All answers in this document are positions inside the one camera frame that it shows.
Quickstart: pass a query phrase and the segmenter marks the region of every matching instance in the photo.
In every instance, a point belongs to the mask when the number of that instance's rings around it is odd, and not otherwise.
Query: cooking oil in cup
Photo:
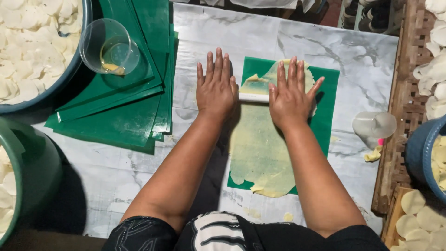
[[[134,47],[136,44],[133,42],[129,45],[126,36],[115,36],[106,40],[100,52],[102,67],[107,73],[114,71],[113,74],[116,75],[131,72],[139,61],[139,50],[136,47],[134,51]]]

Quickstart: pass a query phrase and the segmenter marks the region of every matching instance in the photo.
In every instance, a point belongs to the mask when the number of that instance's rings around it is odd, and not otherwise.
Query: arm
[[[209,52],[205,80],[198,63],[198,116],[137,194],[121,221],[137,215],[152,216],[181,232],[223,123],[237,102],[238,88],[235,77],[229,76],[229,64],[229,56],[225,54],[223,58],[217,48],[214,67]]]
[[[279,64],[277,87],[269,85],[270,113],[285,136],[307,226],[328,237],[348,226],[366,223],[307,124],[311,104],[324,78],[305,94],[303,67],[303,61],[296,65],[293,57],[287,81],[283,63]]]

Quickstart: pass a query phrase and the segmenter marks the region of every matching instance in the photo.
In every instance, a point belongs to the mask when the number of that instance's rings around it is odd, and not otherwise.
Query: translucent plastic container
[[[140,57],[126,28],[110,18],[95,20],[85,28],[79,52],[85,65],[101,74],[128,74],[136,68]]]
[[[352,126],[359,136],[388,138],[396,130],[396,118],[386,112],[360,112]]]

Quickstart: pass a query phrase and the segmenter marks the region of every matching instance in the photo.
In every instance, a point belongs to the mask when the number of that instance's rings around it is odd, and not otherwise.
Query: plastic container
[[[52,199],[62,179],[62,163],[51,140],[30,125],[0,117],[0,143],[17,186],[16,207],[2,246],[17,225],[28,224]]]
[[[396,119],[386,112],[360,112],[354,118],[352,126],[359,136],[388,138],[396,130]]]
[[[83,5],[82,30],[84,30],[85,27],[88,24],[90,24],[92,20],[91,0],[82,0],[82,5]],[[73,78],[74,74],[77,72],[82,63],[78,50],[79,47],[74,53],[73,59],[71,60],[66,70],[62,73],[60,78],[50,88],[48,88],[48,90],[44,91],[42,94],[38,95],[37,97],[33,98],[30,101],[21,102],[15,105],[0,105],[0,114],[14,113],[17,111],[27,109],[31,106],[38,105],[52,98],[59,91],[61,91],[69,83],[71,78]]]
[[[126,28],[110,18],[95,20],[85,28],[79,52],[84,64],[101,74],[128,74],[136,68],[140,57]]]
[[[406,144],[405,161],[408,171],[418,181],[426,184],[444,204],[446,194],[434,179],[431,166],[432,146],[437,136],[446,135],[446,115],[420,125]]]

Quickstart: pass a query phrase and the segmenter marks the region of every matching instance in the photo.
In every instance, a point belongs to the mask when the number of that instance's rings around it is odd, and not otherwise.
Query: plastic basin
[[[52,199],[62,179],[62,163],[52,141],[30,125],[0,117],[0,143],[11,159],[17,186],[14,215],[1,247],[16,226],[28,224]]]
[[[446,135],[446,115],[420,125],[407,140],[405,160],[408,171],[429,186],[436,197],[446,204],[446,193],[434,179],[431,167],[432,146],[437,136]]]
[[[92,19],[91,0],[82,0],[82,5],[83,5],[82,30],[84,30],[85,27],[91,23]],[[76,71],[79,69],[81,63],[82,60],[79,55],[79,47],[78,47],[74,53],[73,59],[71,60],[70,64],[68,65],[64,73],[62,73],[60,78],[48,90],[44,91],[42,94],[38,95],[37,97],[33,98],[30,101],[21,102],[15,105],[6,105],[6,104],[0,105],[0,114],[21,111],[53,97],[53,95],[61,91],[65,87],[65,85],[68,84],[68,82],[74,76]]]

